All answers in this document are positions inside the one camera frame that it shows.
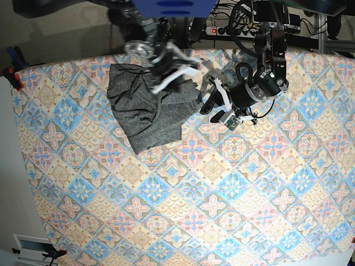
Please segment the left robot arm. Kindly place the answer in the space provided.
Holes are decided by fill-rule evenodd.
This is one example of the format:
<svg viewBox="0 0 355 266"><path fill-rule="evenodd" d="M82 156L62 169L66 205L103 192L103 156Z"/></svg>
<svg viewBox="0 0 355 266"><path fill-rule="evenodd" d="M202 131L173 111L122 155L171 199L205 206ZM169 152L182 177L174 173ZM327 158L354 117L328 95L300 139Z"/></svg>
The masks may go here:
<svg viewBox="0 0 355 266"><path fill-rule="evenodd" d="M236 16L242 13L242 5L247 1L238 1L230 14L228 31L237 46L248 55L256 58L257 68L247 62L235 66L238 82L229 86L220 78L209 76L214 87L211 95L200 109L201 115L211 113L214 107L223 110L215 114L211 123L222 124L234 131L244 121L256 124L263 117L251 110L251 107L267 99L276 100L288 89L286 79L286 37L285 29L290 24L288 8L284 3L275 1L250 1L250 22L258 26L253 38L253 50L246 48L236 36L239 21Z"/></svg>

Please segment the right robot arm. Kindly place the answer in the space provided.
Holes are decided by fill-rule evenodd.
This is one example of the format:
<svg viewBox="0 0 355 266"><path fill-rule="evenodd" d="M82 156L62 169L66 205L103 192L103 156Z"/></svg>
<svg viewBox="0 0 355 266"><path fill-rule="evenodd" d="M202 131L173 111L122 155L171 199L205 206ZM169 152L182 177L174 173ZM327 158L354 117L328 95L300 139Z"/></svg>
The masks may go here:
<svg viewBox="0 0 355 266"><path fill-rule="evenodd" d="M177 91L184 76L199 74L201 60L183 52L191 45L197 24L183 7L188 1L153 1L139 9L134 1L107 1L109 20L120 28L124 50L137 58L149 78L153 94Z"/></svg>

